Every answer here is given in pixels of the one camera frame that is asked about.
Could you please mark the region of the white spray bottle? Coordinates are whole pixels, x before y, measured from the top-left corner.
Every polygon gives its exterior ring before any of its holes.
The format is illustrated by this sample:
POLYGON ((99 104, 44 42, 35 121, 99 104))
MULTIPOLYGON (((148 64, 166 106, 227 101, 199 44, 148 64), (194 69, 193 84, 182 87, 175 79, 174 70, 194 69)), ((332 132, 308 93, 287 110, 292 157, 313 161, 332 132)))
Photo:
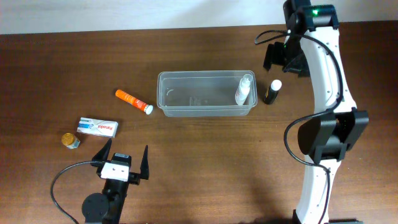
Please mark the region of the white spray bottle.
POLYGON ((251 89, 252 75, 245 74, 242 79, 240 79, 238 88, 235 93, 236 104, 241 106, 246 101, 248 94, 251 89))

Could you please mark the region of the white Panadol box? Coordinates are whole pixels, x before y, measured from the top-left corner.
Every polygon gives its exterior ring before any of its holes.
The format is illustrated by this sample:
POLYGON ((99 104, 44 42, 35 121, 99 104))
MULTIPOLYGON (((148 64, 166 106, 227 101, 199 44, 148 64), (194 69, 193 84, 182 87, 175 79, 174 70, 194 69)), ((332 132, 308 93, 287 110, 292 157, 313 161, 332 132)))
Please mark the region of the white Panadol box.
POLYGON ((118 122, 81 117, 78 122, 77 132, 114 138, 118 129, 118 122))

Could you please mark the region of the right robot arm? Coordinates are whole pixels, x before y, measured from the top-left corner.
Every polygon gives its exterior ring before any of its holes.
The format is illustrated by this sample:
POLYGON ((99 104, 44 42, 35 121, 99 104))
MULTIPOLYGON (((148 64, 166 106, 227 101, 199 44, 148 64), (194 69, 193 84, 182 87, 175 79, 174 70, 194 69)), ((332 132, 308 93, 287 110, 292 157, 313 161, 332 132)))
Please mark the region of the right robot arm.
POLYGON ((329 223, 328 204, 336 171, 369 123, 367 111, 357 109, 348 88, 340 56, 340 32, 333 5, 286 0, 286 30, 267 39, 263 67, 280 65, 283 72, 309 76, 314 94, 313 114, 299 124, 298 146, 304 155, 293 158, 305 166, 302 194, 293 210, 293 223, 329 223))

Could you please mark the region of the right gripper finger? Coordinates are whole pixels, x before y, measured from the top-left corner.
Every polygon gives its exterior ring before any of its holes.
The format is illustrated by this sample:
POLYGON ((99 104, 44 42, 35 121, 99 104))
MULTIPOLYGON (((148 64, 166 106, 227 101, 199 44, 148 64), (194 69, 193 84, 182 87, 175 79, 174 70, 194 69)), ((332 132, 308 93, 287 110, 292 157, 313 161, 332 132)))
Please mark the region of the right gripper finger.
POLYGON ((310 76, 307 58, 303 52, 298 53, 297 55, 286 56, 282 71, 284 73, 295 73, 298 77, 310 76))
POLYGON ((269 44, 267 46, 267 50, 266 50, 266 55, 264 58, 264 63, 263 63, 263 67, 269 71, 271 69, 271 66, 273 64, 273 56, 274 54, 274 44, 269 44))

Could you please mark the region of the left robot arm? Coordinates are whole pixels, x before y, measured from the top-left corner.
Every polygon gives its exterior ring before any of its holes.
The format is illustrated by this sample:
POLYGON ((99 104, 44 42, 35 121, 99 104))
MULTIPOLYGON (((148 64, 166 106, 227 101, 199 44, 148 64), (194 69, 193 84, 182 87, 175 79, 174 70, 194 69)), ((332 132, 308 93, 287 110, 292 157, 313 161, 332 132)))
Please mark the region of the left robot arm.
POLYGON ((81 211, 85 223, 119 223, 128 187, 149 178, 148 148, 144 149, 140 172, 131 172, 132 157, 115 153, 109 160, 112 140, 92 158, 97 175, 105 180, 102 192, 93 193, 83 201, 81 211))

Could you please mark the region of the black bottle white cap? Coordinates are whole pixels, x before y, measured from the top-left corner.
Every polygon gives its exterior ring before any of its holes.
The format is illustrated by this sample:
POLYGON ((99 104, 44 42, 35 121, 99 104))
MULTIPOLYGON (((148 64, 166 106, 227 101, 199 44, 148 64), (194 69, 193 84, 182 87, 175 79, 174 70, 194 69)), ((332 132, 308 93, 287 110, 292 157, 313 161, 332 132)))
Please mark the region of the black bottle white cap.
POLYGON ((273 80, 269 85, 267 92, 265 94, 264 98, 265 104, 267 105, 273 104, 281 88, 282 88, 282 82, 280 80, 273 80))

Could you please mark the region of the orange tablet tube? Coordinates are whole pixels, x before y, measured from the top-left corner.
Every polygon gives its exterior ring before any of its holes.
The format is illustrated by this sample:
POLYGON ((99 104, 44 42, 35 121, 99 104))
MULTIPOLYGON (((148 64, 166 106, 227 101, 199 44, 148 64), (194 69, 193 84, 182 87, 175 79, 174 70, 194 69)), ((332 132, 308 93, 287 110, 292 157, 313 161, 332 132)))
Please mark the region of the orange tablet tube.
POLYGON ((123 100, 126 103, 129 103, 133 107, 143 111, 147 115, 149 115, 153 112, 154 107, 152 105, 148 105, 147 103, 137 99, 136 97, 126 93, 125 91, 116 90, 115 96, 117 98, 119 98, 120 100, 123 100))

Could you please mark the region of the small gold-lid jar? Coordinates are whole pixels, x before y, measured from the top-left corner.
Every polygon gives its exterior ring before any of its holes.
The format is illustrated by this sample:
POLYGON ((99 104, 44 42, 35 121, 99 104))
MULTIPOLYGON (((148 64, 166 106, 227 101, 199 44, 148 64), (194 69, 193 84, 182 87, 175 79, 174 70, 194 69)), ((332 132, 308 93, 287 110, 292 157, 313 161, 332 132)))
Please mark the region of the small gold-lid jar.
POLYGON ((75 149, 80 144, 80 140, 72 133, 65 133, 61 138, 61 142, 69 149, 75 149))

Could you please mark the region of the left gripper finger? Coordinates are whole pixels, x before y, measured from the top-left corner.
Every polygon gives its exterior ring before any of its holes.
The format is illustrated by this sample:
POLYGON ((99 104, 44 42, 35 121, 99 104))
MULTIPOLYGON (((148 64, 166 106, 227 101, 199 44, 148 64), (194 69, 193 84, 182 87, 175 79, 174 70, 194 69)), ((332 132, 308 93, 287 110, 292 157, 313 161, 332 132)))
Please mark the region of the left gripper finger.
POLYGON ((149 161, 148 161, 149 147, 146 145, 140 166, 140 179, 149 179, 149 161))
POLYGON ((106 144, 92 158, 92 161, 107 161, 112 145, 112 139, 109 138, 106 144))

